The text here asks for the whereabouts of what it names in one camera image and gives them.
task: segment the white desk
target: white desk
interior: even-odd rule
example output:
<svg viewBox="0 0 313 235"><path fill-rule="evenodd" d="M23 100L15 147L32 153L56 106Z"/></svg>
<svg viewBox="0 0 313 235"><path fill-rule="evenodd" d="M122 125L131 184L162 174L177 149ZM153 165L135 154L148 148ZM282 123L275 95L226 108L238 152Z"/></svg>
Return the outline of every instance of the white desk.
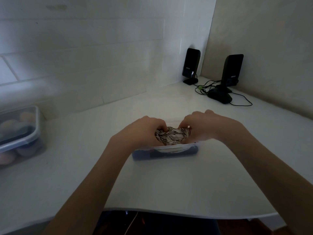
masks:
<svg viewBox="0 0 313 235"><path fill-rule="evenodd" d="M110 136L144 115L182 119L195 110L211 109L237 119L313 182L313 121L246 94L253 106L223 105L196 94L194 88L177 83L47 122L48 150L0 171L0 234L54 216L96 163ZM246 103L241 96L232 97L234 104ZM275 213L237 158L216 140L204 142L191 157L150 161L129 157L105 209L204 218Z"/></svg>

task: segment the wooden floor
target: wooden floor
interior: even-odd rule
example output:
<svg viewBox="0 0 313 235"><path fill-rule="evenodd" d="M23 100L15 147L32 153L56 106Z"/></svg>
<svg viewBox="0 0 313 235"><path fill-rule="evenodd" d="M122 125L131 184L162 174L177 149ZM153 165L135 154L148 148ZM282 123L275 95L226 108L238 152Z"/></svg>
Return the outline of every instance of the wooden floor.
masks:
<svg viewBox="0 0 313 235"><path fill-rule="evenodd" d="M125 215L124 211L114 211L98 224L94 235L123 235L125 234L136 212L131 211ZM144 229L144 214L139 212L127 231L127 235L142 234ZM260 220L247 219L217 220L221 235L293 235L287 228L272 232Z"/></svg>

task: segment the black computer mouse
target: black computer mouse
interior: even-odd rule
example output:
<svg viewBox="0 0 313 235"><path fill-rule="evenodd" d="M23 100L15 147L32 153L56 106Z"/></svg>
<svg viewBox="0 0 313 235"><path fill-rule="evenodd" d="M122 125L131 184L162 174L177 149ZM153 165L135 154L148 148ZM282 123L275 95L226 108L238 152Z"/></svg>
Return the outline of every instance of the black computer mouse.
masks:
<svg viewBox="0 0 313 235"><path fill-rule="evenodd" d="M229 102L233 100L232 97L228 93L220 91L217 88L209 90L207 96L223 104L228 104Z"/></svg>

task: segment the white cord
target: white cord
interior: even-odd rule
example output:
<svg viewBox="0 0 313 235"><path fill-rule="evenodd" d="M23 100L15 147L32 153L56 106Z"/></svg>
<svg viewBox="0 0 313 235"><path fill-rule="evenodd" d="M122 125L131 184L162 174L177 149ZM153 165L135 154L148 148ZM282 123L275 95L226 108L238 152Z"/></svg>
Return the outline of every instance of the white cord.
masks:
<svg viewBox="0 0 313 235"><path fill-rule="evenodd" d="M126 233L127 233L128 229L131 227L131 224L128 226L128 228L127 228L127 230L126 230L126 232L125 232L125 234L124 234L124 235L126 235Z"/></svg>

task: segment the plastic container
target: plastic container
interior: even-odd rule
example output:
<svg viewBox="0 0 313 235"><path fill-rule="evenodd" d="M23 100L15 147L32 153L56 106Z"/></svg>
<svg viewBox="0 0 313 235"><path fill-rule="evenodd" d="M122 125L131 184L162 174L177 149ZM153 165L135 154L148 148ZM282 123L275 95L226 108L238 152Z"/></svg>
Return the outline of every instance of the plastic container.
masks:
<svg viewBox="0 0 313 235"><path fill-rule="evenodd" d="M37 106L0 113L0 166L39 154L45 149Z"/></svg>
<svg viewBox="0 0 313 235"><path fill-rule="evenodd" d="M167 126L177 128L181 120L165 120ZM149 160L179 156L192 156L197 154L200 143L176 144L171 146L151 147L138 149L132 153L134 160Z"/></svg>

